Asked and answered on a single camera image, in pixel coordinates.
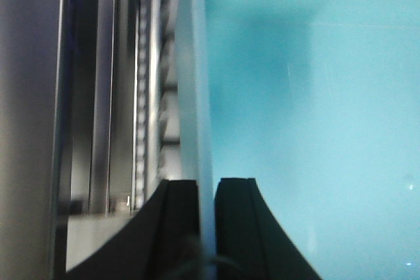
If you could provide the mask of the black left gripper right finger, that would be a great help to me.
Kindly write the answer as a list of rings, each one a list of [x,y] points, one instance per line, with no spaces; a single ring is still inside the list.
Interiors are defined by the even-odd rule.
[[[219,279],[319,279],[280,226],[253,178],[223,178],[215,196]]]

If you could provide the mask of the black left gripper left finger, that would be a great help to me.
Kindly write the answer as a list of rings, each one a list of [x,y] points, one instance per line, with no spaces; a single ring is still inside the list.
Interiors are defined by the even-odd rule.
[[[162,180],[146,204],[66,279],[159,279],[186,258],[184,244],[200,234],[194,180]]]

